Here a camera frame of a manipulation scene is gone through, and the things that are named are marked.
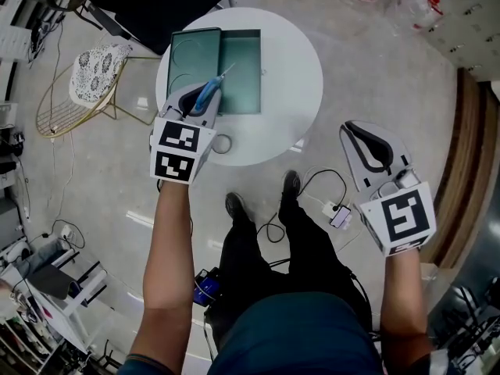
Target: blue tool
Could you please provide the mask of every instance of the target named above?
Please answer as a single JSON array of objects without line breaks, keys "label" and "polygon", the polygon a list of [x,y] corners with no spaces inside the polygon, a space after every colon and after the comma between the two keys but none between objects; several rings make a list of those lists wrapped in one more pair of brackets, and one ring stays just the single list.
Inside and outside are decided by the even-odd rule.
[{"label": "blue tool", "polygon": [[222,84],[222,81],[226,77],[226,74],[229,72],[231,68],[233,68],[235,62],[231,64],[231,66],[222,72],[218,77],[215,77],[211,79],[206,86],[203,88],[202,93],[198,96],[196,99],[195,107],[193,108],[193,111],[195,113],[200,113],[203,110],[203,107],[205,106],[205,103],[209,102],[214,93],[217,91],[217,89],[220,88],[220,84]]}]

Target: black shoe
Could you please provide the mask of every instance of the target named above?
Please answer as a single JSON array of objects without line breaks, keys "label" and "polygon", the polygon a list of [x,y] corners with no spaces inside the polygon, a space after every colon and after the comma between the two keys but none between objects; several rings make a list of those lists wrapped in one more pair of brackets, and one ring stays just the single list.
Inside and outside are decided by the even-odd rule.
[{"label": "black shoe", "polygon": [[243,198],[233,191],[226,195],[226,211],[233,221],[250,220],[245,211]]},{"label": "black shoe", "polygon": [[281,201],[285,200],[290,202],[297,200],[298,194],[300,193],[300,187],[301,182],[297,171],[289,170],[284,177]]}]

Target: table top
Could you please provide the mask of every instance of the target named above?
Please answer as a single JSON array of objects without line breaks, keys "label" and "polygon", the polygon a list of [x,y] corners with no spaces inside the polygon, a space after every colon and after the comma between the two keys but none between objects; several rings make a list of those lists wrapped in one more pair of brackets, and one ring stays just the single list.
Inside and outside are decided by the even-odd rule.
[{"label": "table top", "polygon": [[[309,39],[290,21],[261,9],[222,9],[185,30],[219,27],[261,30],[261,113],[217,117],[215,129],[232,139],[231,150],[209,161],[226,166],[262,163],[285,152],[312,125],[323,96],[323,72]],[[166,100],[170,47],[159,65],[156,102]]]}]

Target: patterned cushion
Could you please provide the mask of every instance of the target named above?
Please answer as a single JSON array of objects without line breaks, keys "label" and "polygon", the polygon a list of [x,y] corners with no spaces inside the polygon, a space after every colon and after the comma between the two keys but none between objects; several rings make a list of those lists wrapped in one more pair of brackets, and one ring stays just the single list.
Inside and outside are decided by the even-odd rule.
[{"label": "patterned cushion", "polygon": [[83,105],[97,102],[108,92],[131,51],[129,45],[103,45],[81,53],[71,74],[72,100]]}]

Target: green box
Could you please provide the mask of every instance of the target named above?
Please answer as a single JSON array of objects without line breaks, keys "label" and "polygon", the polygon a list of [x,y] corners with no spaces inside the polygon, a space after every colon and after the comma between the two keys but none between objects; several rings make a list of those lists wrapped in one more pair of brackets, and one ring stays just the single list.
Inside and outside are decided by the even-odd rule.
[{"label": "green box", "polygon": [[222,85],[219,114],[260,113],[260,30],[208,28],[176,32],[170,49],[168,95],[208,82],[231,65]]}]

